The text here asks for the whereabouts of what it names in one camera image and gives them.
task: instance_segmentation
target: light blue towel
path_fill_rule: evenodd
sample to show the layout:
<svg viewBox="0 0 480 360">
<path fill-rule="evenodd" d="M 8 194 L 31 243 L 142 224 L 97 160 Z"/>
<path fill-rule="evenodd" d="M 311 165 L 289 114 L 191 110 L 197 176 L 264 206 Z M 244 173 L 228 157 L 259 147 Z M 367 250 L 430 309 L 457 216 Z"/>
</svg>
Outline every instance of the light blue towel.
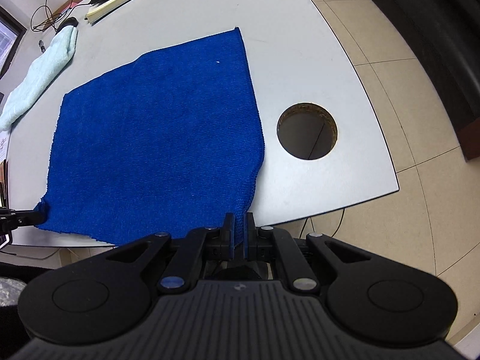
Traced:
<svg viewBox="0 0 480 360">
<path fill-rule="evenodd" d="M 11 91 L 0 115 L 0 131 L 8 130 L 37 101 L 75 54 L 78 30 L 66 26 L 52 39 L 45 52 L 32 62 L 22 83 Z"/>
</svg>

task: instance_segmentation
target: tabletop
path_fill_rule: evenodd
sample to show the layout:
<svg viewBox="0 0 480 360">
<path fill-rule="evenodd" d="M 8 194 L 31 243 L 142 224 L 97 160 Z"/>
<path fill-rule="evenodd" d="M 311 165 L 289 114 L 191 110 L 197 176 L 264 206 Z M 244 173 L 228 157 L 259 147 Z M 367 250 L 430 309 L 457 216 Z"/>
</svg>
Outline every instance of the tabletop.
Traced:
<svg viewBox="0 0 480 360">
<path fill-rule="evenodd" d="M 322 214 L 398 190 L 365 90 L 311 0 L 131 0 L 93 26 L 83 20 L 87 9 L 78 7 L 73 14 L 79 25 L 72 62 L 13 126 L 8 150 L 11 208 L 32 209 L 46 192 L 50 149 L 65 93 L 151 50 L 235 27 L 244 40 L 265 138 L 265 161 L 250 207 L 256 224 Z M 45 45 L 52 36 L 42 35 Z M 29 31 L 22 40 L 12 72 L 25 71 L 25 76 L 40 55 L 38 37 Z M 6 80 L 13 86 L 18 78 L 10 73 Z M 280 144 L 279 117 L 297 103 L 318 104 L 333 117 L 337 142 L 325 157 L 298 159 Z M 15 230 L 13 244 L 106 245 L 84 235 L 34 227 Z"/>
</svg>

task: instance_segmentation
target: round hole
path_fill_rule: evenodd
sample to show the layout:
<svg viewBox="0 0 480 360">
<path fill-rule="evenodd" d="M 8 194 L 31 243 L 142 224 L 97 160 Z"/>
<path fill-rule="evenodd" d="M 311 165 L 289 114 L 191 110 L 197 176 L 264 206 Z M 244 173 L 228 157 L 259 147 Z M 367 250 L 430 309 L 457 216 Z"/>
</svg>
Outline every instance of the round hole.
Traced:
<svg viewBox="0 0 480 360">
<path fill-rule="evenodd" d="M 317 104 L 292 105 L 280 116 L 277 136 L 283 148 L 303 160 L 327 155 L 337 142 L 337 125 L 332 115 Z"/>
</svg>

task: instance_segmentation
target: black leather couch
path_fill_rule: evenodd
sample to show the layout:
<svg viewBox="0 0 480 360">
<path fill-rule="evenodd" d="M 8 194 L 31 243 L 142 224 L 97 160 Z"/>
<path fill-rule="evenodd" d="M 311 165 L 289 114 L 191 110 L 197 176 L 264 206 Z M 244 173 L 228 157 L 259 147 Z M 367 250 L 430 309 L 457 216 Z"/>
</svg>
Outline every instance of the black leather couch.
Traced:
<svg viewBox="0 0 480 360">
<path fill-rule="evenodd" d="M 434 84 L 467 159 L 480 156 L 480 0 L 373 0 Z"/>
</svg>

